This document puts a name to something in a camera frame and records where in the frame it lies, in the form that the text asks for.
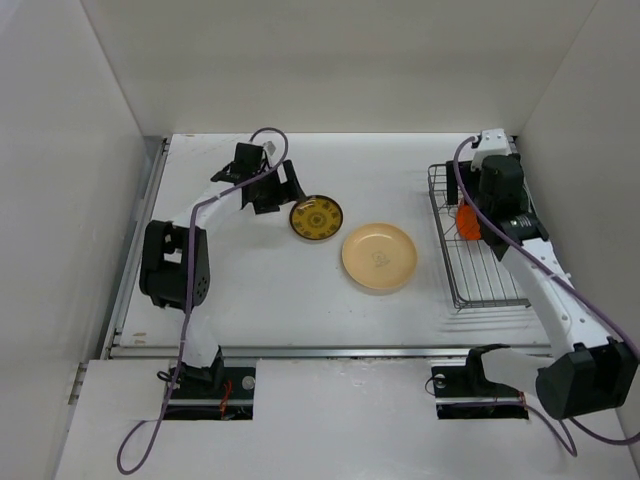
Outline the yellow patterned black-rimmed plate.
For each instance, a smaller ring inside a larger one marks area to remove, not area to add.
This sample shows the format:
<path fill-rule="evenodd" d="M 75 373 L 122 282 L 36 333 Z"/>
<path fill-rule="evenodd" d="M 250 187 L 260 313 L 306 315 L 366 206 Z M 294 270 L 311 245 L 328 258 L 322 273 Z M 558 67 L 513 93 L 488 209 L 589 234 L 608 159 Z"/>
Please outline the yellow patterned black-rimmed plate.
<path fill-rule="evenodd" d="M 341 229 L 344 213 L 336 200 L 311 195 L 296 202 L 289 213 L 289 225 L 296 235 L 312 241 L 325 241 Z"/>

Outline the large beige plate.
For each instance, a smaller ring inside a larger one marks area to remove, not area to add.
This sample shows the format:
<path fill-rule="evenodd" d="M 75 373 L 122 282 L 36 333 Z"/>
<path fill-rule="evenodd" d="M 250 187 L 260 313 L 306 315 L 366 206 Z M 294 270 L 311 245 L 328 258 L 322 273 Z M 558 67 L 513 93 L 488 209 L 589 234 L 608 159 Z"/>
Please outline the large beige plate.
<path fill-rule="evenodd" d="M 391 292 L 412 279 L 418 253 L 404 230 L 388 223 L 369 223 L 346 237 L 341 260 L 346 273 L 361 287 Z"/>

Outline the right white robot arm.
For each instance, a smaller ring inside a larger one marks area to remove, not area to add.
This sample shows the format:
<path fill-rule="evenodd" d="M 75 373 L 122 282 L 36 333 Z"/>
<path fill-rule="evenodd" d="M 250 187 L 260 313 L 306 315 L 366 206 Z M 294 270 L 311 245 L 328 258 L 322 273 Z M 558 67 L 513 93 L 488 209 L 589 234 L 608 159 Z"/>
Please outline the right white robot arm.
<path fill-rule="evenodd" d="M 479 168 L 451 160 L 446 172 L 449 190 L 463 197 L 482 241 L 523 290 L 553 353 L 545 363 L 505 344 L 473 348 L 463 370 L 466 387 L 484 394 L 502 384 L 530 393 L 557 420 L 622 406 L 638 355 L 629 341 L 612 337 L 577 296 L 528 205 L 519 157 L 491 155 Z"/>

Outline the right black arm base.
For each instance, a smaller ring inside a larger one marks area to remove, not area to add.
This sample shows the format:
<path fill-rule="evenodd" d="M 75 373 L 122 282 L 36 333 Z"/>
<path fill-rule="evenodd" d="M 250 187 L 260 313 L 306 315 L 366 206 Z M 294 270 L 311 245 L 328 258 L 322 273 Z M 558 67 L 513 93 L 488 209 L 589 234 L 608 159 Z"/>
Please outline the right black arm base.
<path fill-rule="evenodd" d="M 513 387 L 489 381 L 481 364 L 483 354 L 506 349 L 490 344 L 469 350 L 463 364 L 436 363 L 425 382 L 432 387 L 439 420 L 528 420 L 524 395 Z"/>

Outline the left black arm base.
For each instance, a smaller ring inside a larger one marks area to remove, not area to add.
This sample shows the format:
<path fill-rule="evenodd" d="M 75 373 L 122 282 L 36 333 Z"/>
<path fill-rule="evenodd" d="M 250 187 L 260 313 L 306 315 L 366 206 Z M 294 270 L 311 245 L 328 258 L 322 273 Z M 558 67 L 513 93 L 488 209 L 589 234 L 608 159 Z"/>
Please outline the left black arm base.
<path fill-rule="evenodd" d="M 254 366 L 225 366 L 221 358 L 205 369 L 182 365 L 164 419 L 252 420 L 255 388 Z"/>

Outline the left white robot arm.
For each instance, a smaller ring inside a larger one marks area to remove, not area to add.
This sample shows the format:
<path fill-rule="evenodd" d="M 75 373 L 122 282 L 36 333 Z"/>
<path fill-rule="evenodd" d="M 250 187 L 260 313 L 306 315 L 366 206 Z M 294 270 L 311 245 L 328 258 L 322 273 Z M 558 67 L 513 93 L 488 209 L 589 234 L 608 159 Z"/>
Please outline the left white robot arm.
<path fill-rule="evenodd" d="M 202 305 L 212 280 L 209 239 L 233 214 L 250 205 L 256 215 L 275 213 L 305 197 L 293 162 L 286 156 L 272 163 L 275 147 L 239 143 L 233 160 L 211 178 L 211 184 L 180 213 L 150 221 L 144 231 L 139 288 L 161 309 L 183 312 L 179 355 L 191 370 L 189 384 L 205 397 L 223 387 L 224 373 L 214 365 L 219 343 Z"/>

